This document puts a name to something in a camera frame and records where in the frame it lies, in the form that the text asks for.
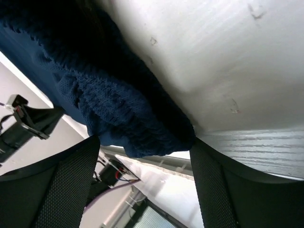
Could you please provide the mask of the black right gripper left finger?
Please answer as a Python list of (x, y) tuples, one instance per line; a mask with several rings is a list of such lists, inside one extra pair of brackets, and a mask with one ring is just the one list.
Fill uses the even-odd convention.
[(99, 154), (98, 137), (0, 177), (2, 228), (77, 228)]

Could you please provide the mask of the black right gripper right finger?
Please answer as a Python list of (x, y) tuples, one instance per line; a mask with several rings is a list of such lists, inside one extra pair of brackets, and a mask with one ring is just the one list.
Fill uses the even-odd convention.
[(200, 139), (190, 149), (206, 228), (302, 228), (304, 182), (270, 175), (225, 156)]

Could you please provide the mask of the navy blue shorts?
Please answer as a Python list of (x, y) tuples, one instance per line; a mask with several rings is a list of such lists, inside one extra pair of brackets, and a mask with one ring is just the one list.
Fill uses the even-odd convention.
[(133, 158), (188, 151), (195, 132), (91, 0), (3, 0), (1, 52), (54, 104)]

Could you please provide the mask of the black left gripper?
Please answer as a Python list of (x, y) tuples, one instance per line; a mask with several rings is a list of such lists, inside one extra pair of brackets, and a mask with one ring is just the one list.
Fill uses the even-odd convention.
[(37, 109), (28, 106), (21, 95), (11, 95), (5, 109), (11, 111), (0, 120), (0, 162), (4, 163), (30, 139), (47, 140), (64, 115), (62, 107)]

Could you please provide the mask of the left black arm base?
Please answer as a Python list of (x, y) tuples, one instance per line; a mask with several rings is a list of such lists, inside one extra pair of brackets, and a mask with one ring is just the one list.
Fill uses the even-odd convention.
[(94, 172), (90, 191), (86, 200), (86, 207), (92, 203), (97, 197), (113, 187), (118, 181), (131, 182), (138, 178), (127, 169), (121, 162), (116, 159), (110, 159), (107, 164), (97, 161), (97, 164), (102, 164), (104, 167), (100, 172)]

